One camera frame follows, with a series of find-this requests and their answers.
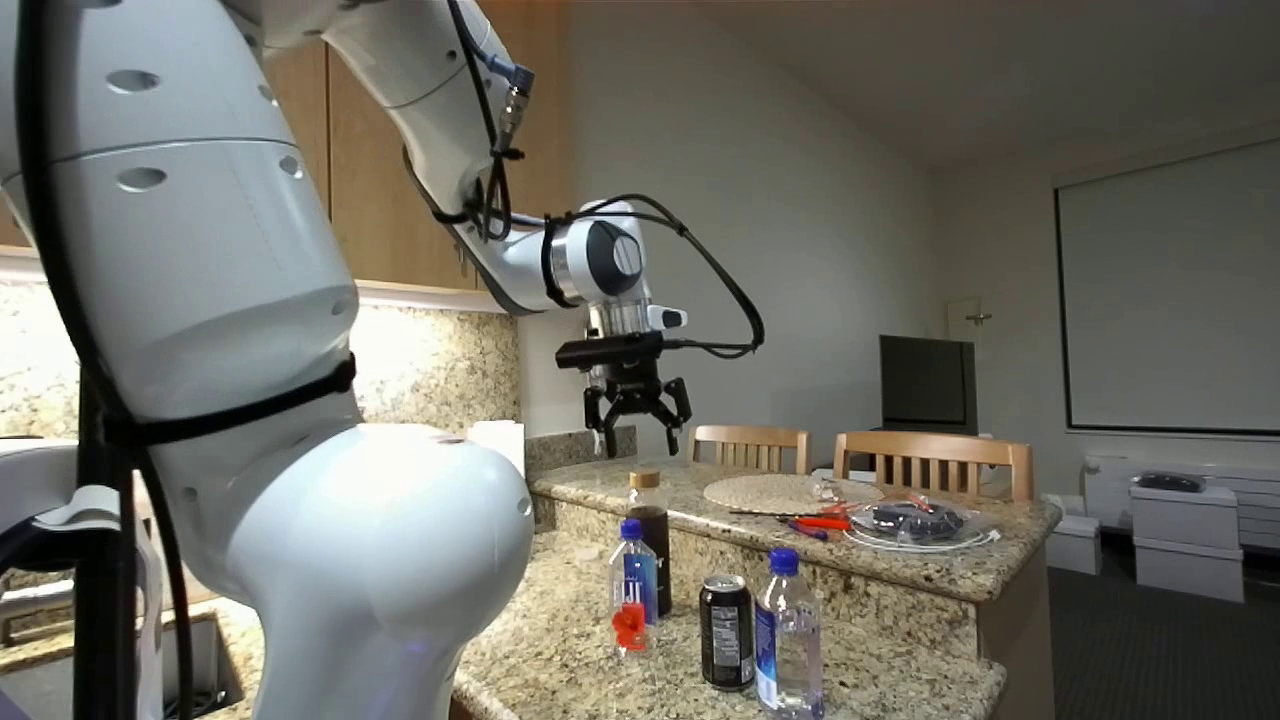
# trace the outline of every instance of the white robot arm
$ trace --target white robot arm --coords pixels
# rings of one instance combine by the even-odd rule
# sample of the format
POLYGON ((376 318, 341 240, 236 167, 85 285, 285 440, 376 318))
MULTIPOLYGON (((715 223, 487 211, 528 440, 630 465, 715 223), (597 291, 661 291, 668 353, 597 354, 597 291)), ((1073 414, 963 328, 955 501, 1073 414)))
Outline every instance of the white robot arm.
POLYGON ((650 298, 641 245, 661 208, 503 208, 528 70, 473 0, 0 0, 0 179, 102 403, 85 437, 125 446, 189 568, 264 619, 256 717, 449 717, 465 639, 519 585, 528 487, 498 450, 362 423, 356 285, 256 63, 310 37, 398 114, 513 313, 589 309, 560 353, 597 374, 589 426, 679 426, 658 354, 686 313, 650 298))

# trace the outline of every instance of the whiteboard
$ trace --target whiteboard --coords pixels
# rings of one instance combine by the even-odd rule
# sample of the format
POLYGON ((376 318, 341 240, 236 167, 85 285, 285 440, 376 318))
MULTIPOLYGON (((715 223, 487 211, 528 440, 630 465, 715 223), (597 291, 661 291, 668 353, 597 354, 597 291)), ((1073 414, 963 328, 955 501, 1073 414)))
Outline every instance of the whiteboard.
POLYGON ((1057 186, 1073 426, 1280 431, 1280 138, 1057 186))

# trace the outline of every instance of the granite countertop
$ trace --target granite countertop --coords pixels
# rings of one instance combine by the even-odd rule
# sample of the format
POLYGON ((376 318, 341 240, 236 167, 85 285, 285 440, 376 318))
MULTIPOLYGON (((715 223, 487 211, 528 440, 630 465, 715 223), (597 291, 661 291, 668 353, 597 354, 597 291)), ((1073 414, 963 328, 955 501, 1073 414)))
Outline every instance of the granite countertop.
MULTIPOLYGON (((593 465, 568 465, 537 474, 534 492, 568 501, 568 504, 589 504, 589 506, 617 506, 623 513, 630 504, 630 473, 641 466, 635 458, 593 458, 593 465)), ((1024 568, 1034 553, 1040 553, 1044 534, 1059 518, 1059 506, 1052 504, 1003 504, 1003 501, 951 501, 970 513, 979 513, 1001 539, 963 546, 963 553, 885 553, 885 546, 860 546, 860 542, 823 542, 809 539, 792 527, 785 527, 777 516, 743 516, 729 513, 720 504, 705 501, 705 487, 720 474, 723 466, 708 465, 645 465, 661 466, 661 487, 668 501, 673 527, 748 542, 748 546, 771 546, 771 542, 792 542, 805 553, 809 562, 830 562, 838 570, 855 570, 906 589, 924 589, 955 601, 997 601, 1003 585, 1024 568)))
MULTIPOLYGON (((555 530, 537 539, 516 601, 465 652, 456 686, 477 717, 760 717, 753 686, 701 678, 701 619, 678 602, 658 659, 623 663, 599 607, 597 553, 555 530)), ((830 717, 963 720, 990 717, 1003 666, 894 647, 855 626, 823 626, 830 717)))

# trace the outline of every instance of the bottle label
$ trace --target bottle label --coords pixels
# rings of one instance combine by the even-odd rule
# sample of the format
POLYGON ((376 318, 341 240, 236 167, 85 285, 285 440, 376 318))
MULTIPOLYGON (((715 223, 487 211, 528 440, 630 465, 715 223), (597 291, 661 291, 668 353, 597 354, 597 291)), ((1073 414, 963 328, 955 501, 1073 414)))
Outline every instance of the bottle label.
POLYGON ((641 590, 645 619, 658 625, 658 559, 650 553, 623 553, 623 585, 641 590))
POLYGON ((757 607, 757 696, 777 708, 777 613, 757 607))

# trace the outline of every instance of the white wall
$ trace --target white wall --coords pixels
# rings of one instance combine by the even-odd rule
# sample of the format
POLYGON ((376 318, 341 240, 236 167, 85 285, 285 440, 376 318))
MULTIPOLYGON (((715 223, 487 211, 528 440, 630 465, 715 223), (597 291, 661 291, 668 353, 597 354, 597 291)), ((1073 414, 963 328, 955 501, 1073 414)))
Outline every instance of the white wall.
MULTIPOLYGON (((705 10, 658 0, 582 0, 575 126, 583 197, 653 190, 729 264, 769 325, 736 365, 668 354, 698 421, 805 423, 817 458, 834 431, 882 421, 882 330, 941 330, 934 186, 823 96, 798 82, 705 10)), ((743 338, 715 276, 653 233, 653 287, 694 313, 690 335, 743 338)), ((582 374, 554 353, 575 317, 519 318, 524 423, 582 426, 582 374)))
POLYGON ((1057 179, 1079 179, 1106 167, 1141 167, 1164 154, 1275 132, 1268 114, 1280 118, 1280 110, 1233 118, 1202 114, 941 174, 941 295, 979 295, 991 313, 990 325, 955 318, 948 328, 951 335, 978 338, 979 423, 997 437, 1034 445, 1038 482, 1044 492, 1079 492, 1086 456, 1116 450, 1167 465, 1274 466, 1274 474, 1280 474, 1275 437, 1069 431, 1052 223, 1057 179))

